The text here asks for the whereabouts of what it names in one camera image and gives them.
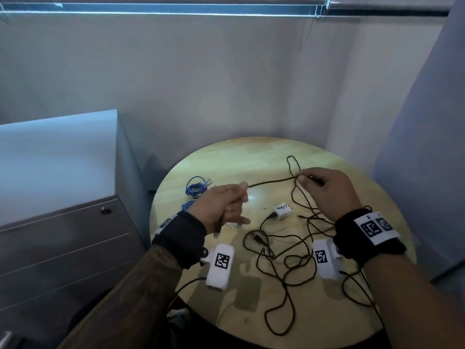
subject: drawer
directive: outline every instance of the drawer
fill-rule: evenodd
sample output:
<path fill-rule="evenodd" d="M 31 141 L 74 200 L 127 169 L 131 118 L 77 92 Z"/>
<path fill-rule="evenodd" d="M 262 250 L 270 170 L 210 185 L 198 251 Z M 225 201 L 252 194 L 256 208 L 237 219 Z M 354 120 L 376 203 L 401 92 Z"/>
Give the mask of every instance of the drawer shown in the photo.
<path fill-rule="evenodd" d="M 101 214 L 108 206 L 113 211 Z M 134 231 L 118 199 L 0 232 L 0 275 Z"/>
<path fill-rule="evenodd" d="M 0 276 L 0 310 L 138 260 L 144 248 L 136 233 Z"/>
<path fill-rule="evenodd" d="M 40 343 L 63 338 L 71 318 L 134 267 L 130 262 L 43 296 L 0 311 L 0 330 L 11 330 Z"/>

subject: forearm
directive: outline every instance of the forearm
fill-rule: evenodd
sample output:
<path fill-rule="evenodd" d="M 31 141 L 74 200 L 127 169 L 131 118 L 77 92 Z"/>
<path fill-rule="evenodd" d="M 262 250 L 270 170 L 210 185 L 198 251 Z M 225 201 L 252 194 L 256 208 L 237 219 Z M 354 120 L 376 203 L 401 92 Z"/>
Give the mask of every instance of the forearm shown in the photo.
<path fill-rule="evenodd" d="M 181 267 L 166 249 L 152 246 L 59 349 L 146 347 L 174 298 L 181 273 Z"/>
<path fill-rule="evenodd" d="M 465 348 L 463 319 L 408 258 L 380 254 L 364 272 L 393 348 Z"/>

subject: wooden tabletop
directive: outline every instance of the wooden tabletop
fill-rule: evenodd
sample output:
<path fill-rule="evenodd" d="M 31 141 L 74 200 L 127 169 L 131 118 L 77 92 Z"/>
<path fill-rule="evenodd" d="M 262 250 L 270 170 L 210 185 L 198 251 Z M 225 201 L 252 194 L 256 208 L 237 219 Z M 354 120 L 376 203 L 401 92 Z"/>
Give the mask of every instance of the wooden tabletop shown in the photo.
<path fill-rule="evenodd" d="M 181 205 L 189 200 L 185 187 L 189 178 L 200 175 L 211 179 L 213 185 L 248 182 L 249 185 L 278 180 L 290 176 L 286 157 L 294 155 L 302 169 L 327 167 L 345 172 L 364 205 L 379 211 L 401 234 L 407 247 L 407 255 L 415 262 L 415 250 L 409 228 L 402 214 L 386 192 L 368 176 L 358 172 L 342 158 L 323 149 L 294 140 L 271 137 L 247 137 L 214 143 L 199 149 L 179 162 L 166 176 L 155 195 L 150 215 L 151 238 L 166 218 L 177 213 Z M 293 172 L 298 171 L 292 162 Z M 228 288 L 224 292 L 209 289 L 199 281 L 183 289 L 179 296 L 200 316 L 218 328 L 246 341 L 268 348 L 339 348 L 357 343 L 381 329 L 379 319 L 373 309 L 356 305 L 341 291 L 340 281 L 322 280 L 318 275 L 310 282 L 289 288 L 296 307 L 295 322 L 288 334 L 276 336 L 265 325 L 264 312 L 281 304 L 285 293 L 281 283 L 260 273 L 255 262 L 257 255 L 244 249 L 242 241 L 247 231 L 258 229 L 272 208 L 283 202 L 293 208 L 293 214 L 282 221 L 275 219 L 265 223 L 263 229 L 270 234 L 308 235 L 306 222 L 297 215 L 310 215 L 310 211 L 291 200 L 293 181 L 279 182 L 252 187 L 248 190 L 249 202 L 243 206 L 243 215 L 252 223 L 237 232 L 225 225 L 220 236 L 215 239 L 208 235 L 205 247 L 213 249 L 219 242 L 234 246 L 235 254 Z M 305 204 L 300 193 L 295 193 L 296 201 Z M 325 238 L 316 235 L 315 239 Z M 272 248 L 284 250 L 296 240 L 273 241 Z M 304 255 L 303 245 L 295 247 L 290 254 Z M 277 271 L 286 271 L 283 257 L 275 261 Z M 260 260 L 262 269 L 271 272 L 267 260 Z M 178 288 L 199 276 L 206 276 L 208 265 L 196 264 L 183 272 Z M 351 260 L 344 259 L 346 272 L 356 270 Z M 303 281 L 313 274 L 314 263 L 296 270 L 288 282 Z M 346 283 L 347 292 L 362 302 L 367 302 L 363 293 L 352 282 Z M 291 306 L 287 303 L 282 309 L 269 315 L 270 325 L 276 332 L 283 331 L 291 321 Z"/>

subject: blue wire bundle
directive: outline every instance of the blue wire bundle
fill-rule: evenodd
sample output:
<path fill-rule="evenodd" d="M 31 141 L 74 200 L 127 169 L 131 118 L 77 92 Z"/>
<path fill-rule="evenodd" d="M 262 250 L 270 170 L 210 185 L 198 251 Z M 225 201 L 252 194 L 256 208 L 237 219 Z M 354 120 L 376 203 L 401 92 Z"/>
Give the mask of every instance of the blue wire bundle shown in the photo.
<path fill-rule="evenodd" d="M 189 183 L 196 178 L 202 179 L 203 182 L 197 182 L 196 184 L 189 185 Z M 183 211 L 186 211 L 191 205 L 193 205 L 195 200 L 198 199 L 202 195 L 202 193 L 204 193 L 207 190 L 209 182 L 210 180 L 205 181 L 205 179 L 201 176 L 194 176 L 187 182 L 186 195 L 192 196 L 194 199 L 182 205 L 181 209 Z"/>

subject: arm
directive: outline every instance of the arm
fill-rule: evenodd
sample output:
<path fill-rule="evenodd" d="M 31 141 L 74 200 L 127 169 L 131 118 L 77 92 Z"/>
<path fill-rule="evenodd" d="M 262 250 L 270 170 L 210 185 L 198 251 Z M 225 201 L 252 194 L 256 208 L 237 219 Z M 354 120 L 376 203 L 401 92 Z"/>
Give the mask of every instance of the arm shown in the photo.
<path fill-rule="evenodd" d="M 247 185 L 212 187 L 157 230 L 136 267 L 71 331 L 59 349 L 153 347 L 182 269 L 198 263 L 205 236 L 223 223 L 249 224 L 241 217 Z"/>
<path fill-rule="evenodd" d="M 465 348 L 465 323 L 403 253 L 398 239 L 378 245 L 353 222 L 364 210 L 352 182 L 341 171 L 311 168 L 298 181 L 318 208 L 336 223 L 334 243 L 353 258 L 370 283 L 393 348 Z M 321 180 L 318 185 L 309 177 Z"/>

